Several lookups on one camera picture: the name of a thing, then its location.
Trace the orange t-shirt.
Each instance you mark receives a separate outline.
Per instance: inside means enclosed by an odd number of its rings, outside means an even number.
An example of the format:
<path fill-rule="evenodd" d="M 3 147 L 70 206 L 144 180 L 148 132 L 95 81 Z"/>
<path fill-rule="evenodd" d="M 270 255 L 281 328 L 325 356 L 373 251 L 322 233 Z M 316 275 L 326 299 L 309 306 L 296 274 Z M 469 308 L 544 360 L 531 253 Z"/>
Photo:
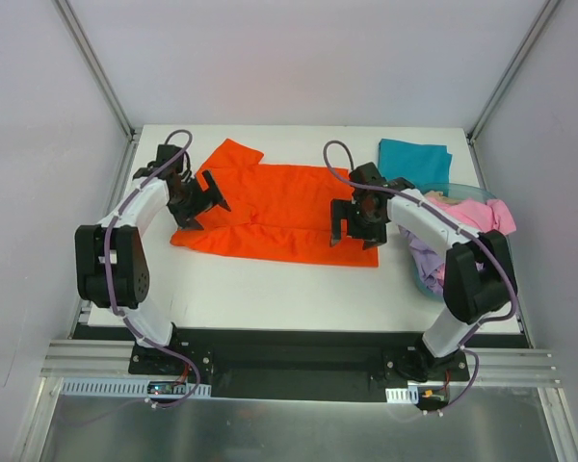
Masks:
<path fill-rule="evenodd" d="M 286 263 L 375 268 L 376 249 L 351 238 L 330 243 L 330 204 L 348 199 L 348 171 L 270 165 L 262 152 L 225 140 L 197 172 L 209 171 L 229 207 L 198 216 L 199 230 L 176 230 L 170 242 L 193 251 Z"/>

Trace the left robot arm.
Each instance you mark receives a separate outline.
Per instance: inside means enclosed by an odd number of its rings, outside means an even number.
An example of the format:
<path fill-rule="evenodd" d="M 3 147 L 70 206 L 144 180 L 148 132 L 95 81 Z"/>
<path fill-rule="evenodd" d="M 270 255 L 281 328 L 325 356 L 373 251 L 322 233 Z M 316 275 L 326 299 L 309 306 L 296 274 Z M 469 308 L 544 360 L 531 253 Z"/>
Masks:
<path fill-rule="evenodd" d="M 203 229 L 201 215 L 215 207 L 229 210 L 212 173 L 197 180 L 186 147 L 167 142 L 156 158 L 139 168 L 130 192 L 101 221 L 74 234 L 79 296 L 121 319 L 141 347 L 153 348 L 150 361 L 161 373 L 178 372 L 184 351 L 171 342 L 174 326 L 148 297 L 150 273 L 142 237 L 162 211 L 178 228 Z"/>

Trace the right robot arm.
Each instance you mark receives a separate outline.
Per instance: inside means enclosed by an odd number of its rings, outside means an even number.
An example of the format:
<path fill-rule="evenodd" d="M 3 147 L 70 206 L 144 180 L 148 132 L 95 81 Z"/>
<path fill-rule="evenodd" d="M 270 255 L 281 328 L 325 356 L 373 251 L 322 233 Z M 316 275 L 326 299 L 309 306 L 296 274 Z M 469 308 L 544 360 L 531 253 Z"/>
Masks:
<path fill-rule="evenodd" d="M 393 222 L 415 235 L 444 260 L 445 307 L 415 346 L 395 359 L 396 373 L 425 382 L 445 373 L 481 325 L 505 305 L 517 306 L 517 286 L 507 238 L 499 231 L 473 230 L 435 206 L 404 178 L 385 180 L 368 163 L 350 172 L 349 199 L 330 203 L 330 243 L 343 237 L 365 248 L 387 241 Z"/>

